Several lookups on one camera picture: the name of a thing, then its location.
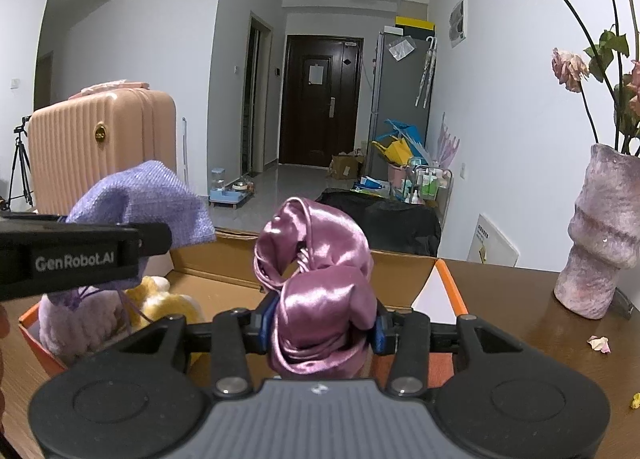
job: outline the gray floor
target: gray floor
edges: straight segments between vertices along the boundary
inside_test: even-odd
[[[290,197],[317,199],[325,188],[350,189],[353,181],[326,177],[326,170],[306,166],[277,165],[253,179],[255,195],[234,210],[209,206],[213,224],[247,232],[260,232]]]

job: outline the brown tabletop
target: brown tabletop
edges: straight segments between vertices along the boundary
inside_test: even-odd
[[[470,312],[587,375],[604,389],[611,403],[611,422],[596,457],[640,457],[640,410],[629,409],[632,396],[640,392],[638,313],[629,321],[613,313],[600,321],[588,321],[553,298],[556,273],[468,262],[447,264]],[[4,427],[24,459],[42,457],[29,431],[26,411],[31,395],[47,376],[17,328],[18,317],[35,301],[5,304],[12,332],[2,341]],[[609,337],[611,354],[592,351],[586,343],[591,335]]]

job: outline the black tripod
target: black tripod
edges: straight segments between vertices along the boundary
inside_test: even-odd
[[[6,202],[7,209],[11,209],[11,201],[13,199],[18,199],[20,197],[24,197],[24,200],[27,201],[29,206],[33,206],[33,197],[31,196],[31,188],[29,186],[29,174],[28,171],[31,171],[31,165],[29,163],[29,156],[27,156],[27,149],[24,147],[24,143],[22,142],[22,134],[24,137],[27,137],[27,131],[24,129],[24,126],[31,119],[31,116],[23,116],[22,124],[14,128],[14,134],[17,134],[15,137],[15,152],[14,152],[14,162],[11,165],[11,181],[9,181],[9,198]],[[11,191],[14,187],[14,176],[15,176],[15,163],[20,159],[20,175],[22,176],[22,195],[17,195],[16,197],[11,197]]]

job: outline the gray refrigerator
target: gray refrigerator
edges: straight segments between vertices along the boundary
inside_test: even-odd
[[[414,39],[416,49],[402,60],[396,61],[387,49],[387,45],[397,38],[398,35],[391,33],[380,33],[378,36],[369,123],[367,175],[384,181],[387,180],[388,175],[387,163],[379,155],[378,150],[370,145],[370,142],[379,135],[391,131],[391,127],[385,123],[385,119],[414,124],[418,128],[423,142],[426,139],[429,123],[430,103],[427,103],[427,108],[422,108],[424,95],[420,98],[419,105],[415,106],[415,99],[418,96],[420,80],[424,71],[427,42]]]

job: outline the vase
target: vase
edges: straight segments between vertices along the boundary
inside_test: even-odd
[[[603,144],[591,147],[568,231],[574,246],[554,294],[567,309],[598,320],[611,304],[620,270],[638,262],[640,158]]]

